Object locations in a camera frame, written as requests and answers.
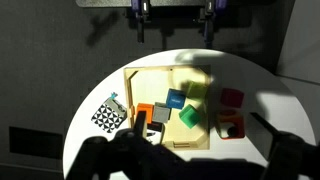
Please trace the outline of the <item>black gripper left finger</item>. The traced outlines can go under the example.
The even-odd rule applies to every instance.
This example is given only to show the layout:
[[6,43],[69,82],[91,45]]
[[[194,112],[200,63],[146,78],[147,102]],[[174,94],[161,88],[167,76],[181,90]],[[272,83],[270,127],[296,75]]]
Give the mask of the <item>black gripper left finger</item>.
[[137,136],[142,136],[144,131],[144,125],[146,120],[146,114],[144,112],[139,112],[136,116],[136,121],[133,127],[133,132]]

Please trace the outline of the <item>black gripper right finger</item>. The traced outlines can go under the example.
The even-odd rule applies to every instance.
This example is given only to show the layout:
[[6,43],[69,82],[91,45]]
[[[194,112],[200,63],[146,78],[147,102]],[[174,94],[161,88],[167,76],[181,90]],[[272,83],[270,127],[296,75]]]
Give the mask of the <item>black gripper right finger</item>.
[[273,136],[279,136],[280,132],[273,127],[267,120],[265,120],[262,116],[258,113],[251,112],[250,115],[270,134]]

